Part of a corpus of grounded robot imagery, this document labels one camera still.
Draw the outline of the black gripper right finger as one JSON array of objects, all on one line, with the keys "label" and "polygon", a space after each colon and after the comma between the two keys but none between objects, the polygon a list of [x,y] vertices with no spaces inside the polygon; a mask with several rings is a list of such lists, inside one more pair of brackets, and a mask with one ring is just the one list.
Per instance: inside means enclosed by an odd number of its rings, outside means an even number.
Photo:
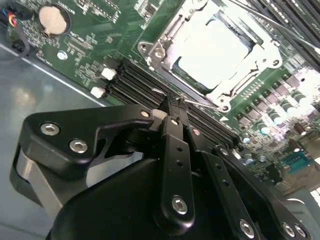
[{"label": "black gripper right finger", "polygon": [[174,112],[187,132],[191,154],[219,203],[228,240],[312,240],[307,227],[284,200],[259,181],[224,145],[210,149],[203,134],[189,124],[184,99],[175,97]]}]

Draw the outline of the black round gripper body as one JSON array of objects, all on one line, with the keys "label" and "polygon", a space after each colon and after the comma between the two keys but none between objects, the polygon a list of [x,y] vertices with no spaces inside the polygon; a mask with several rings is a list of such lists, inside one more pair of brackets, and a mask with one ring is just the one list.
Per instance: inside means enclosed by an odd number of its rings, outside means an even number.
[{"label": "black round gripper body", "polygon": [[192,174],[195,222],[185,234],[169,236],[153,217],[159,204],[159,163],[143,160],[69,200],[56,216],[48,240],[232,240],[212,195]]}]

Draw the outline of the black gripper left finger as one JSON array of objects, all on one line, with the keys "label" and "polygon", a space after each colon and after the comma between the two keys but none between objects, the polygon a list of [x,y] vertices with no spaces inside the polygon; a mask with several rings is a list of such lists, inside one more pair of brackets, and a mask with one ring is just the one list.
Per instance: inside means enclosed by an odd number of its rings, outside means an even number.
[{"label": "black gripper left finger", "polygon": [[166,96],[158,108],[139,104],[40,112],[22,123],[9,179],[54,217],[76,195],[144,160],[159,163],[153,218],[168,235],[195,223],[188,134]]}]

